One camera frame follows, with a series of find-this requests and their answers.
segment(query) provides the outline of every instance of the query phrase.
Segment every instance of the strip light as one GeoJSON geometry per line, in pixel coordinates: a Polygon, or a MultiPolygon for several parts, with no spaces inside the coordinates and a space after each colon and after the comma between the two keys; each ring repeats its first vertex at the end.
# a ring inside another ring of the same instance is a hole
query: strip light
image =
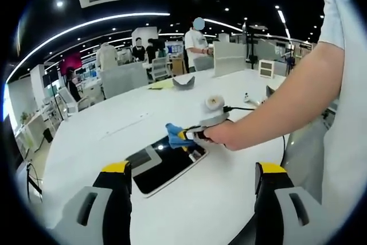
{"type": "Polygon", "coordinates": [[[112,40],[112,41],[109,41],[108,43],[113,43],[113,42],[118,42],[118,41],[123,41],[123,40],[132,40],[132,37],[120,38],[119,40],[112,40]]]}
{"type": "Polygon", "coordinates": [[[225,24],[225,23],[223,23],[223,22],[219,22],[219,21],[215,21],[215,20],[210,20],[210,19],[208,19],[208,18],[204,18],[204,21],[206,21],[206,22],[210,22],[210,23],[214,23],[214,24],[218,24],[218,25],[222,25],[222,26],[224,26],[224,27],[228,27],[228,28],[231,28],[231,29],[233,29],[233,30],[236,30],[236,31],[242,32],[242,29],[240,29],[240,28],[236,28],[236,27],[234,27],[234,26],[232,26],[232,25],[225,24]]]}
{"type": "Polygon", "coordinates": [[[286,28],[286,33],[287,33],[287,37],[288,37],[288,39],[290,40],[290,39],[291,39],[291,35],[289,34],[289,30],[288,30],[288,28],[286,28]]]}
{"type": "Polygon", "coordinates": [[[79,51],[79,52],[80,52],[80,53],[82,53],[82,52],[84,52],[84,51],[87,51],[87,50],[93,49],[93,48],[98,47],[98,46],[99,46],[99,44],[98,44],[98,45],[94,45],[94,46],[92,46],[92,47],[89,47],[89,48],[87,48],[87,49],[81,50],[81,51],[79,51]]]}
{"type": "Polygon", "coordinates": [[[278,14],[279,14],[280,20],[285,24],[286,19],[284,18],[283,12],[281,10],[278,10],[278,14]]]}
{"type": "Polygon", "coordinates": [[[81,59],[85,59],[86,57],[90,57],[90,56],[93,56],[93,55],[95,55],[95,54],[97,54],[97,52],[94,52],[94,53],[88,54],[88,55],[86,55],[86,56],[84,56],[84,57],[81,57],[81,59]]]}
{"type": "Polygon", "coordinates": [[[184,33],[164,33],[164,34],[159,34],[159,36],[183,36],[184,33]]]}
{"type": "Polygon", "coordinates": [[[125,18],[125,17],[141,17],[141,16],[147,16],[147,15],[157,15],[157,16],[169,16],[169,13],[131,13],[131,14],[117,14],[117,15],[112,15],[110,17],[103,17],[103,18],[98,18],[97,20],[92,20],[92,21],[88,21],[85,22],[83,24],[74,26],[72,28],[69,28],[51,38],[49,38],[48,40],[44,41],[43,43],[41,43],[39,46],[37,46],[36,48],[34,48],[32,51],[30,51],[28,53],[28,55],[26,55],[24,57],[24,59],[22,59],[18,65],[14,68],[14,70],[10,73],[9,77],[7,77],[6,79],[6,83],[9,82],[9,80],[11,79],[11,77],[13,77],[13,75],[15,74],[15,72],[23,65],[23,63],[25,63],[30,57],[32,57],[38,50],[40,50],[41,48],[43,48],[44,46],[46,46],[47,44],[49,44],[51,41],[57,39],[58,37],[61,37],[67,33],[70,33],[71,31],[74,31],[76,29],[94,24],[94,23],[98,23],[98,22],[102,22],[102,21],[106,21],[106,20],[114,20],[117,18],[125,18]]]}

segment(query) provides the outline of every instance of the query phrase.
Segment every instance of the black stand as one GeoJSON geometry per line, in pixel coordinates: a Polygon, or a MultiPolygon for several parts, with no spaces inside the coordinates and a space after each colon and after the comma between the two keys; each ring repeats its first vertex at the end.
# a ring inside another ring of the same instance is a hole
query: black stand
{"type": "Polygon", "coordinates": [[[60,118],[61,118],[61,120],[64,120],[63,115],[61,114],[60,108],[58,107],[58,104],[57,104],[55,91],[53,90],[53,86],[52,86],[52,83],[51,83],[51,77],[50,77],[50,76],[48,76],[48,78],[49,78],[49,82],[50,82],[50,84],[51,84],[52,95],[53,95],[53,98],[54,98],[54,100],[55,100],[55,104],[56,104],[56,106],[57,106],[58,113],[60,114],[60,118]]]}

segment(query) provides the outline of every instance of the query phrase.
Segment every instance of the window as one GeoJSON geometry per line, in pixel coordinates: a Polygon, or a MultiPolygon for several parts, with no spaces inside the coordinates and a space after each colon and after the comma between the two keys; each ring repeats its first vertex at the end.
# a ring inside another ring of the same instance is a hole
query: window
{"type": "Polygon", "coordinates": [[[10,117],[11,127],[13,128],[13,131],[15,131],[16,128],[18,127],[18,123],[17,123],[17,120],[15,119],[13,106],[11,105],[11,100],[10,100],[10,95],[9,95],[9,87],[7,86],[7,84],[5,84],[4,99],[3,99],[3,114],[2,114],[3,120],[5,119],[5,117],[8,114],[9,114],[9,117],[10,117]]]}

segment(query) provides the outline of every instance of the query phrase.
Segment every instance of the office chair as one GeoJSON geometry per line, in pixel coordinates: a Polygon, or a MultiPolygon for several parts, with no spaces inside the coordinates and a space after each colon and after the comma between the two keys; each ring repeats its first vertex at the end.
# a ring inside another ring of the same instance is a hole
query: office chair
{"type": "Polygon", "coordinates": [[[60,88],[58,94],[67,106],[68,115],[73,115],[91,106],[91,100],[89,97],[83,97],[77,102],[66,87],[60,88]]]}
{"type": "Polygon", "coordinates": [[[171,73],[167,67],[167,58],[158,57],[152,60],[151,77],[154,81],[170,77],[171,73]]]}

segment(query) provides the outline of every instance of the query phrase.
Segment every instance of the white shirt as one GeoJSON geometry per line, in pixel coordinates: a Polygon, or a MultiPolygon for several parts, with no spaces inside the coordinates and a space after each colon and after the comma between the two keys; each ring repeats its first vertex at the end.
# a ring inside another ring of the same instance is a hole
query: white shirt
{"type": "Polygon", "coordinates": [[[107,42],[101,45],[101,48],[96,54],[97,66],[101,65],[101,71],[105,71],[114,67],[119,66],[117,64],[117,51],[116,48],[107,42]]]}
{"type": "Polygon", "coordinates": [[[324,138],[322,205],[340,227],[367,182],[367,36],[352,0],[325,0],[319,41],[345,50],[339,105],[324,138]]]}
{"type": "Polygon", "coordinates": [[[205,57],[207,55],[201,54],[201,53],[193,53],[188,49],[189,48],[206,49],[207,47],[208,47],[208,42],[206,41],[206,38],[203,36],[203,34],[200,31],[190,28],[190,30],[186,32],[185,49],[188,52],[189,67],[195,66],[194,59],[198,57],[205,57]]]}

